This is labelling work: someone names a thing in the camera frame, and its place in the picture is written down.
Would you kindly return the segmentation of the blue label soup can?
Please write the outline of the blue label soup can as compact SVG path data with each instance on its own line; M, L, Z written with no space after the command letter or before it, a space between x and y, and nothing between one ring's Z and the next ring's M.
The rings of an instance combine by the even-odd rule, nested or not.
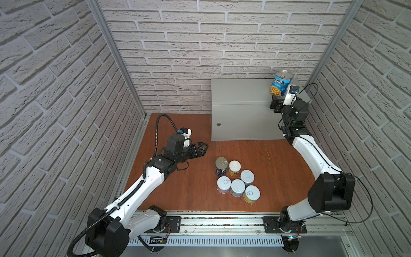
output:
M293 77L294 74L288 70L276 71L270 93L278 97L284 96Z

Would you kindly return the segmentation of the dark purple label can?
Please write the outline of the dark purple label can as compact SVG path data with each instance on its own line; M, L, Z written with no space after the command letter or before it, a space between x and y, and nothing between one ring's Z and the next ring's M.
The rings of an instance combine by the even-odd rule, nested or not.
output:
M215 174L218 177L225 176L229 167L229 162L224 157L217 158L215 162Z

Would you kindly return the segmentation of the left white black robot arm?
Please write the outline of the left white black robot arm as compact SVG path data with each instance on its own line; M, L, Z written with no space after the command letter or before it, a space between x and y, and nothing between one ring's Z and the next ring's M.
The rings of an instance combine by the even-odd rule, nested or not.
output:
M199 141L181 151L166 149L143 165L142 176L118 199L105 209L95 208L87 218L86 229L77 236L84 238L85 244L92 249L88 257L118 257L126 249L130 240L161 223L166 212L151 207L143 214L133 217L134 212L174 171L180 163L203 157L208 144Z

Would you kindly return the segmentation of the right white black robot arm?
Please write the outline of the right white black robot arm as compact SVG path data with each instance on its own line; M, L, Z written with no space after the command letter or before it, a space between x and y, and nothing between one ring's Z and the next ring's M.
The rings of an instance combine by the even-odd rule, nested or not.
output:
M279 128L284 138L302 156L315 178L306 199L282 209L278 226L289 231L324 212L350 209L355 177L334 165L311 136L305 126L308 103L298 97L286 98L277 101L274 112L281 114L283 125Z

